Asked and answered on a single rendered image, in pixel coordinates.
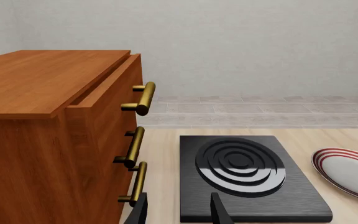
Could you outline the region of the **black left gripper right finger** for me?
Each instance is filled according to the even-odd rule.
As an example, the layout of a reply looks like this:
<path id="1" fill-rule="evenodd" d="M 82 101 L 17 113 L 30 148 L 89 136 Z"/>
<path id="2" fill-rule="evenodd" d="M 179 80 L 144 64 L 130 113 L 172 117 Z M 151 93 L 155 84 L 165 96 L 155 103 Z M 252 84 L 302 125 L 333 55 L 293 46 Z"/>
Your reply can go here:
<path id="1" fill-rule="evenodd" d="M 216 192 L 211 193 L 210 210 L 213 224 L 234 224 Z"/>

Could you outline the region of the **white plate with red rings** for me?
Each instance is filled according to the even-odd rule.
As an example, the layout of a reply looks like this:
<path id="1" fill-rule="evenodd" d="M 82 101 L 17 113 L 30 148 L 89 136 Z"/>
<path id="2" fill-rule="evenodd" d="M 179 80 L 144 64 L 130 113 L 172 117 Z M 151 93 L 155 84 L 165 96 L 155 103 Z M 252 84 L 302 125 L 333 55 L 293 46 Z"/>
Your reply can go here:
<path id="1" fill-rule="evenodd" d="M 358 151 L 329 147 L 312 153 L 314 169 L 333 186 L 358 197 Z"/>

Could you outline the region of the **wooden drawer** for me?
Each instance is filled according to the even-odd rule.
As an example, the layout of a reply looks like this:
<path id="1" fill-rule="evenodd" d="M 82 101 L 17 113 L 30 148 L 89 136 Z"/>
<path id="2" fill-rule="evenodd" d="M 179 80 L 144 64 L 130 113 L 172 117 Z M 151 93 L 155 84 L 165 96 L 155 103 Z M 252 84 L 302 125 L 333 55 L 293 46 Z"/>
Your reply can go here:
<path id="1" fill-rule="evenodd" d="M 125 156 L 135 130 L 134 111 L 122 111 L 121 104 L 136 103 L 140 93 L 132 87 L 142 84 L 141 57 L 129 55 L 126 61 L 65 109 L 71 144 L 79 174 L 84 179 L 104 175 L 116 156 Z"/>

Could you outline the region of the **flat black stove plate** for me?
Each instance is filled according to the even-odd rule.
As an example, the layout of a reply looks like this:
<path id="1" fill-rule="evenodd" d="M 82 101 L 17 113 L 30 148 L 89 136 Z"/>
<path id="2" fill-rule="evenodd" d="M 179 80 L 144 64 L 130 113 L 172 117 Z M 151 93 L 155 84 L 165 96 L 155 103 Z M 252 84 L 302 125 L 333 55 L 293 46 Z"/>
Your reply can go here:
<path id="1" fill-rule="evenodd" d="M 275 136 L 180 136 L 180 221 L 328 223 L 333 213 Z"/>

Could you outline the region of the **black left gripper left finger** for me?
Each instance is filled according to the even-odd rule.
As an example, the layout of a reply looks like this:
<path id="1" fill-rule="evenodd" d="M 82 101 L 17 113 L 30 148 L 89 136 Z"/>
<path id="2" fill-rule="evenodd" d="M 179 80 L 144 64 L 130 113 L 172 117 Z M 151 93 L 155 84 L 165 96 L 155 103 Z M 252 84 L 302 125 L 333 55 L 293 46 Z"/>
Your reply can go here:
<path id="1" fill-rule="evenodd" d="M 147 194 L 141 193 L 135 203 L 135 207 L 127 217 L 126 224 L 145 224 L 147 219 L 148 201 Z"/>

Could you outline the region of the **wooden cabinet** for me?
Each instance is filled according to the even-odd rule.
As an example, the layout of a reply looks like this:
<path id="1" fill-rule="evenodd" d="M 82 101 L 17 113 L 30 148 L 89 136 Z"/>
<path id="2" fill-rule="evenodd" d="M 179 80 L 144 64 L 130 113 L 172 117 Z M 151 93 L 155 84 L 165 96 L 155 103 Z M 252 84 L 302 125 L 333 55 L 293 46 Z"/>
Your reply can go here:
<path id="1" fill-rule="evenodd" d="M 128 50 L 20 50 L 0 55 L 0 224 L 119 224 L 133 176 L 113 163 L 79 174 L 65 109 Z"/>

